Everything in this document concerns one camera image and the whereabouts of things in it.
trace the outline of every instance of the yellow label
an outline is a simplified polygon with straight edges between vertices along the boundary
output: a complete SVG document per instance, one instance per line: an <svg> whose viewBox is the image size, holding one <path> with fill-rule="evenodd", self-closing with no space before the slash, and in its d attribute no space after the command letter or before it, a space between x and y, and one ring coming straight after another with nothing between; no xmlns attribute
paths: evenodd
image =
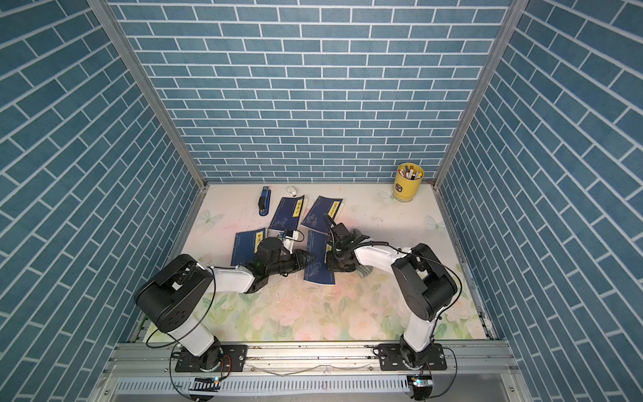
<svg viewBox="0 0 643 402"><path fill-rule="evenodd" d="M293 217L298 217L302 213L302 203L303 198L297 201L297 205L294 206Z"/></svg>
<svg viewBox="0 0 643 402"><path fill-rule="evenodd" d="M264 231L262 230L261 232L255 233L255 253L257 252L257 248L259 247L259 243L261 243L261 240L264 239Z"/></svg>
<svg viewBox="0 0 643 402"><path fill-rule="evenodd" d="M330 210L330 211L328 211L328 215L329 215L331 218L335 218L335 214L337 213L337 208L339 208L339 207L340 207L340 203L341 203L341 201L335 201L335 202L333 202L333 204L331 205L331 210Z"/></svg>

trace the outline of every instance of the metal base plate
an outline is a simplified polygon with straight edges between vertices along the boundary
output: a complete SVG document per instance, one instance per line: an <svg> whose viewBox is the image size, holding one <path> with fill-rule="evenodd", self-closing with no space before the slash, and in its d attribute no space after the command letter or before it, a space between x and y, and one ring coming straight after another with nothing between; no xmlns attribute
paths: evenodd
<svg viewBox="0 0 643 402"><path fill-rule="evenodd" d="M229 356L230 360L227 358L223 359L223 373L228 372L242 372L243 365L246 362L246 354L248 353L247 345L223 345L221 346L223 350L223 356ZM203 372L199 369L198 358L192 356L187 349L182 348L180 356L177 359L176 367L174 371L176 372ZM221 371L221 365L217 365L214 368L215 371Z"/></svg>
<svg viewBox="0 0 643 402"><path fill-rule="evenodd" d="M409 367L400 355L399 343L380 343L377 345L376 353L379 356L379 368L382 371L399 371L414 369ZM429 369L431 370L446 370L446 360L444 359L444 351L442 345L434 343L431 349L427 351L427 360Z"/></svg>

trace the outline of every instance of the aluminum frame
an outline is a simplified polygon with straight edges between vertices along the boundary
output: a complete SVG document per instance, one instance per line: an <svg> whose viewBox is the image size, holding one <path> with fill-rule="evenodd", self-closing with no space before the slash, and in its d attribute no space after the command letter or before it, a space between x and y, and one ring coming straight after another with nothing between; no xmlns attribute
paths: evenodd
<svg viewBox="0 0 643 402"><path fill-rule="evenodd" d="M416 370L402 369L383 372L379 368L373 348L376 342L244 342L248 346L246 364L242 372L230 376L272 376L261 369L288 373L306 368L293 376L415 374ZM451 340L441 345L453 349L458 359L459 374L507 374L519 373L518 365L505 340ZM171 347L149 349L143 343L119 343L114 348L99 381L100 394L115 389L120 378L165 378L168 376L168 359ZM445 353L447 369L436 374L455 374L455 360ZM176 378L194 377L194 373L174 373ZM199 377L216 377L218 373L199 373Z"/></svg>
<svg viewBox="0 0 643 402"><path fill-rule="evenodd" d="M440 166L438 167L438 171L435 175L434 181L435 188L440 188L442 182L446 178L446 174L449 171L451 164L453 163L455 154L458 152L460 144L464 140L464 136L467 134L467 130L469 129L471 121L473 120L473 117L478 110L478 106L482 101L482 97L487 91L487 87L489 87L489 83L493 78L493 73L496 71L496 68L500 64L500 59L507 49L509 39L511 39L511 35L513 35L514 30L518 25L518 21L520 21L520 17L522 17L522 13L523 11L525 11L528 2L529 0L514 0L507 10L507 13L505 14L505 17L502 21L502 25L500 26L498 37L491 46L491 51L489 52L489 56L487 57L484 66L482 67L480 77L476 81L476 85L471 92L471 97L469 98L469 102L467 102L467 106L465 107L464 112L462 112L462 117L460 117L458 126L456 127L453 133L453 137L449 142L449 146L447 147L447 151L444 154L442 163L440 163Z"/></svg>
<svg viewBox="0 0 643 402"><path fill-rule="evenodd" d="M150 104L150 108L163 126L165 133L170 138L170 141L172 141L172 144L183 160L183 163L185 163L186 167L190 171L190 174L199 186L199 189L204 190L206 187L205 177L201 173L196 161L193 159L188 147L181 138L179 130L176 128L172 117L170 117L167 109L165 109L165 105L163 105L159 95L156 93L150 77L143 69L143 65L138 59L138 56L136 56L136 52L134 51L132 44L127 39L123 28L116 20L114 12L109 4L107 4L107 0L87 0L87 3L116 48L116 51L123 60L123 63L125 63L125 66L132 75L132 78L136 81L136 85L143 93L145 99L147 99L147 103Z"/></svg>
<svg viewBox="0 0 643 402"><path fill-rule="evenodd" d="M194 203L192 203L192 206L190 207L188 216L185 218L185 222L181 227L179 236L177 237L176 241L174 242L174 245L172 246L170 255L167 257L167 260L165 261L165 264L172 261L181 253L181 250L183 249L183 246L185 245L185 242L187 241L188 236L190 235L190 229L192 229L194 222L196 222L197 217L199 216L199 210L201 209L201 205L203 204L203 200L205 199L205 196L208 193L209 189L210 189L210 186L207 185L204 188L199 190L199 193L197 194L197 197L194 200ZM145 322L145 315L143 314L142 311L139 311L138 319L136 320L136 325L134 326L134 328L132 328L132 333L127 338L130 342L136 342L136 339L138 338L138 336L141 333L141 330L143 329L144 322Z"/></svg>
<svg viewBox="0 0 643 402"><path fill-rule="evenodd" d="M435 196L435 200L438 204L438 208L440 209L440 214L442 214L442 220L444 221L444 225L446 226L446 231L449 234L449 238L451 239L451 243L453 244L453 248L455 249L456 257L460 262L460 267L462 268L462 273L464 274L464 280L467 282L467 286L469 286L469 292L471 293L471 296L473 298L473 303L476 306L478 315L481 316L480 318L489 318L489 313L487 312L487 309L484 306L484 301L482 300L482 296L478 291L478 286L476 285L476 282L473 278L473 274L471 273L471 267L469 265L466 255L464 254L462 243L460 242L460 239L458 238L458 235L455 231L455 226L453 225L453 221L451 220L451 217L449 216L449 213L446 210L446 204L442 199L442 194L440 193L440 190L434 188L433 195ZM490 339L498 339L497 332L491 325L491 322L483 321L482 323L487 329L488 337L490 337Z"/></svg>

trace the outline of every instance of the book cover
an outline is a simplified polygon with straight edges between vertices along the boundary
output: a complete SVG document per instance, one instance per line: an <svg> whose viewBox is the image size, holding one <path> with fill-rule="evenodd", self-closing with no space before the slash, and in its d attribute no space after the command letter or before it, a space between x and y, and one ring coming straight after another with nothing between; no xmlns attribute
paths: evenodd
<svg viewBox="0 0 643 402"><path fill-rule="evenodd" d="M315 204L312 205L311 210L308 211L308 214L303 219L302 226L306 226L317 232L328 233L328 226L326 226L323 216L328 214L331 218L335 219L342 201L342 198L317 197Z"/></svg>
<svg viewBox="0 0 643 402"><path fill-rule="evenodd" d="M270 222L269 229L295 230L299 226L299 216L302 214L304 196L291 198L283 197L275 210L275 216Z"/></svg>
<svg viewBox="0 0 643 402"><path fill-rule="evenodd" d="M304 270L304 280L321 285L335 285L335 272L329 271L326 265L326 251L331 248L327 241L327 235L314 230L308 231L308 252L315 255L315 261Z"/></svg>
<svg viewBox="0 0 643 402"><path fill-rule="evenodd" d="M232 261L230 265L236 266L252 261L252 259L255 258L257 246L261 243L261 240L265 238L265 228L237 233L235 235L235 245L232 249Z"/></svg>

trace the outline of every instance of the brick wall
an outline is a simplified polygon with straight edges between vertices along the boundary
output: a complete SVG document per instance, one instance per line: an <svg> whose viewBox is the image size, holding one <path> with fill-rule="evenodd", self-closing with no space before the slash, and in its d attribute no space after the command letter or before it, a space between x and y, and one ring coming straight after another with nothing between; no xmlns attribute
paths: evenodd
<svg viewBox="0 0 643 402"><path fill-rule="evenodd" d="M192 204L87 3L0 3L0 399L92 391Z"/></svg>
<svg viewBox="0 0 643 402"><path fill-rule="evenodd" d="M434 175L510 0L215 3L110 2L208 181L390 181Z"/></svg>
<svg viewBox="0 0 643 402"><path fill-rule="evenodd" d="M643 400L643 5L531 0L443 194L535 400Z"/></svg>

